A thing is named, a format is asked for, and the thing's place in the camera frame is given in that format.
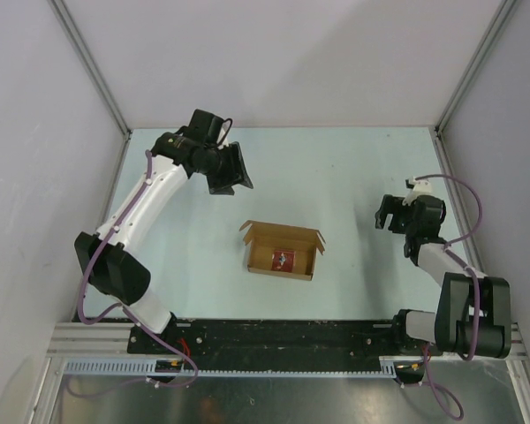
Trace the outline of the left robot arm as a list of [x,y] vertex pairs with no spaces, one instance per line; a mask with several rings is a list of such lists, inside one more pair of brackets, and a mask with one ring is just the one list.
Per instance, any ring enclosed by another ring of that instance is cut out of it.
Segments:
[[147,165],[117,211],[94,233],[81,232],[74,247],[82,269],[80,291],[92,285],[113,298],[145,330],[157,352],[178,341],[173,313],[150,287],[151,274],[136,257],[141,242],[171,197],[192,177],[205,177],[212,195],[251,188],[240,145],[228,142],[231,118],[195,110],[188,125],[165,132],[146,150]]

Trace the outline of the brown cardboard box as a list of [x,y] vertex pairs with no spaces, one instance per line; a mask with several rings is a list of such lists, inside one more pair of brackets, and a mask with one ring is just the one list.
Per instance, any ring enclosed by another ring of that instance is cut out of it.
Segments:
[[316,229],[247,220],[239,231],[245,232],[246,268],[254,274],[309,282],[317,254],[325,252],[326,241]]

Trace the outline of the small red packet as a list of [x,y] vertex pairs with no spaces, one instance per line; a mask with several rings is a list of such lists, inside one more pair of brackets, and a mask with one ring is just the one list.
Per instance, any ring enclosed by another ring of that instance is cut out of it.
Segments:
[[278,272],[291,273],[295,264],[296,252],[277,249],[273,252],[271,269]]

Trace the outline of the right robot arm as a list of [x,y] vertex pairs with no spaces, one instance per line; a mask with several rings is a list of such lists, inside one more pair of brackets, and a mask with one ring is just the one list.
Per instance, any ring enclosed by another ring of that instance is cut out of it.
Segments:
[[400,354],[410,354],[426,342],[463,360],[504,359],[511,350],[509,283],[471,268],[446,246],[440,236],[445,216],[445,202],[431,195],[408,203],[385,194],[375,212],[375,227],[403,235],[405,258],[441,289],[434,312],[399,310],[390,345]]

